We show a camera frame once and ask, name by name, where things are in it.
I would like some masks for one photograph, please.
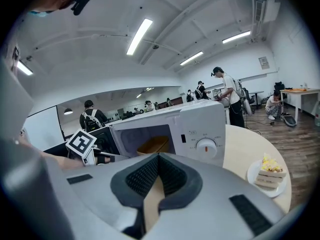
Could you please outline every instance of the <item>backpack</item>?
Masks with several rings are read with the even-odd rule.
[[[92,110],[92,114],[88,115],[86,112],[83,112],[82,115],[84,116],[84,130],[87,133],[90,133],[96,129],[100,129],[103,127],[102,123],[95,117],[97,113],[96,109]]]
[[[233,79],[233,82],[234,82],[234,85],[235,85],[236,94],[238,94],[240,99],[245,98],[246,97],[246,93],[245,93],[244,89],[242,88],[242,84],[241,84],[240,80]]]
[[[204,95],[201,91],[199,91],[199,86],[194,91],[195,97],[197,100],[201,100]]]
[[[191,96],[191,94],[186,95],[186,102],[192,102],[194,100],[194,97]]]

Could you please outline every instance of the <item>cake slice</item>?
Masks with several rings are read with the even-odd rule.
[[[267,154],[264,154],[260,171],[254,183],[276,189],[286,175],[287,172],[275,159],[270,159]]]

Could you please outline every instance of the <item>microwave oven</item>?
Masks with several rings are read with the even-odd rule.
[[[168,153],[223,166],[226,144],[224,106],[196,100],[108,123],[91,131],[95,144],[109,154],[137,157],[137,149],[156,136],[167,136]],[[45,152],[66,156],[62,143]]]

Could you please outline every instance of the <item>gray plastic surface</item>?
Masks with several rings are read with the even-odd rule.
[[[283,216],[282,210],[266,195],[234,173],[218,166],[178,155],[169,156],[197,170],[203,187],[186,208],[161,212],[159,220],[143,239],[252,239],[253,233],[229,201],[229,197],[244,194],[272,223]],[[121,230],[134,223],[134,211],[119,204],[110,190],[113,174],[149,155],[116,163],[65,171],[65,177],[90,174],[93,179],[71,185],[83,203],[99,218]]]

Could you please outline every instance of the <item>chair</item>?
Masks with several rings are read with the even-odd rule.
[[[252,103],[255,103],[254,95],[252,95],[251,98],[250,98],[248,90],[246,88],[242,88],[242,89],[245,92],[245,98],[248,100],[249,104],[251,105]],[[251,111],[254,114],[256,109],[255,108],[251,108]]]
[[[285,89],[285,85],[282,82],[275,82],[274,90],[281,91]],[[283,94],[283,99],[286,99],[287,94]]]

